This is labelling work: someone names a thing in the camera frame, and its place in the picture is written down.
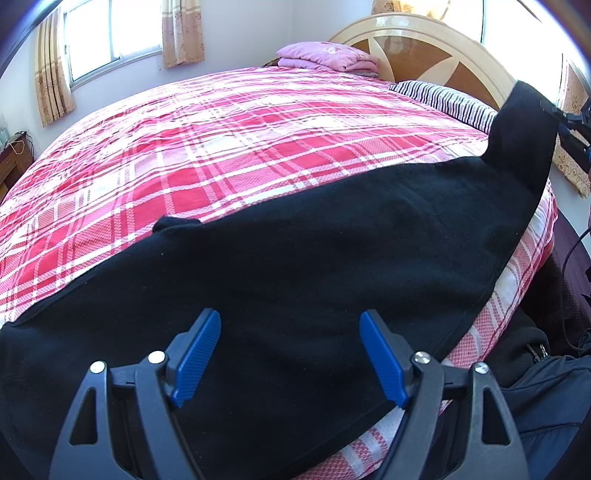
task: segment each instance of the plaid bedsheet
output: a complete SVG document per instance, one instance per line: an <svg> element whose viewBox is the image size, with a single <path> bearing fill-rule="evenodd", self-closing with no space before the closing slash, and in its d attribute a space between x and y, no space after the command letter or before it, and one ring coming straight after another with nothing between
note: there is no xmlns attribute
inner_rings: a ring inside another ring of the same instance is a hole
<svg viewBox="0 0 591 480"><path fill-rule="evenodd" d="M373 168L479 155L486 145L474 128L348 74L245 69L140 93L67 130L0 206L0 326L149 235L162 215L207 222ZM492 349L550 253L556 216L548 184L450 364L468 367ZM393 411L300 478L373 471L400 418Z"/></svg>

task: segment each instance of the nightstand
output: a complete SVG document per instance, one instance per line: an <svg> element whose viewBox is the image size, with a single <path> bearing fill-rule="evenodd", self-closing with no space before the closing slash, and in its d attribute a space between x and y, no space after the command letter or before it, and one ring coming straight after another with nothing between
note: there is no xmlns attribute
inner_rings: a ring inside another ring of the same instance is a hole
<svg viewBox="0 0 591 480"><path fill-rule="evenodd" d="M0 151L0 202L32 163L27 133L13 135L6 148Z"/></svg>

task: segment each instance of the beige curtain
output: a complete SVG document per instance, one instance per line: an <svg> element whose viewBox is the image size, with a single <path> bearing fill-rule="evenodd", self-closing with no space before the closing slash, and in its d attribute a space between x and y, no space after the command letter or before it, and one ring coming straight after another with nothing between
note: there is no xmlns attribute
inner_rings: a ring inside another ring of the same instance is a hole
<svg viewBox="0 0 591 480"><path fill-rule="evenodd" d="M162 1L162 45L166 68L205 59L200 0Z"/></svg>
<svg viewBox="0 0 591 480"><path fill-rule="evenodd" d="M558 107L567 113L580 113L581 108L587 101L588 95L577 78L573 68L568 62L564 62L563 84L560 92ZM575 132L579 139L585 142L584 138ZM552 160L554 165L564 174L566 179L577 189L581 197L588 197L591 192L589 176L581 167L564 151L560 142L556 141L556 150Z"/></svg>
<svg viewBox="0 0 591 480"><path fill-rule="evenodd" d="M443 20L451 3L452 0L374 0L371 13L402 12Z"/></svg>
<svg viewBox="0 0 591 480"><path fill-rule="evenodd" d="M65 73L63 18L58 7L37 27L35 89L43 126L76 107Z"/></svg>

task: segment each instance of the wooden headboard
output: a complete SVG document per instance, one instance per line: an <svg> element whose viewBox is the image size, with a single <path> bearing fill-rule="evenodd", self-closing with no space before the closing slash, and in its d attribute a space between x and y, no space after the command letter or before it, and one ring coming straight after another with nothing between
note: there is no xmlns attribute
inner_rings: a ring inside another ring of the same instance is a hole
<svg viewBox="0 0 591 480"><path fill-rule="evenodd" d="M330 41L352 45L380 60L382 80L423 80L468 93L499 110L515 79L487 49L445 23L389 13L362 18Z"/></svg>

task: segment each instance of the black and white striped fabric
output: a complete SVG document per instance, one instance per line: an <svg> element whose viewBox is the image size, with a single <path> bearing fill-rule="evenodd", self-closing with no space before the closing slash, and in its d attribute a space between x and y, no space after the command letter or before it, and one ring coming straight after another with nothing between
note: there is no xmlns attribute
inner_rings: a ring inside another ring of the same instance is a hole
<svg viewBox="0 0 591 480"><path fill-rule="evenodd" d="M419 80L396 83L390 85L388 90L426 103L486 134L490 133L492 121L497 114L494 108L467 93Z"/></svg>

